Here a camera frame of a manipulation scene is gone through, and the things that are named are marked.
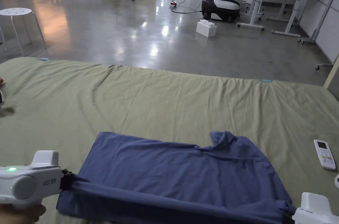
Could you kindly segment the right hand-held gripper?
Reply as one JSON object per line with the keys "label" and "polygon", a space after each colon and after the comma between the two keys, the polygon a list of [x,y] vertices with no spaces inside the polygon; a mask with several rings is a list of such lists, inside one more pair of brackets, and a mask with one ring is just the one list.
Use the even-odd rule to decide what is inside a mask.
{"label": "right hand-held gripper", "polygon": [[304,192],[301,197],[301,206],[295,207],[285,202],[285,217],[283,224],[338,224],[339,216],[332,213],[329,200],[326,196]]}

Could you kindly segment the person's left hand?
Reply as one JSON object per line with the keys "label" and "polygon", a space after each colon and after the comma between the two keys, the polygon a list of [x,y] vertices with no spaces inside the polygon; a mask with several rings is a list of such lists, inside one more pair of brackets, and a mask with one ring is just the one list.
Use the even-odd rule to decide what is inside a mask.
{"label": "person's left hand", "polygon": [[43,205],[34,205],[26,209],[17,209],[10,204],[0,205],[1,224],[35,224],[46,212]]}

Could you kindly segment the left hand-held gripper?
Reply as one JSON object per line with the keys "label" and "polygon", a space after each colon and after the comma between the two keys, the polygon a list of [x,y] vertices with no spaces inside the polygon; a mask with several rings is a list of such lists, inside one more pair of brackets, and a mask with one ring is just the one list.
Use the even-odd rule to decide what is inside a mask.
{"label": "left hand-held gripper", "polygon": [[69,190],[73,180],[74,174],[59,166],[58,151],[40,150],[29,165],[0,168],[0,203],[39,205],[44,198]]}

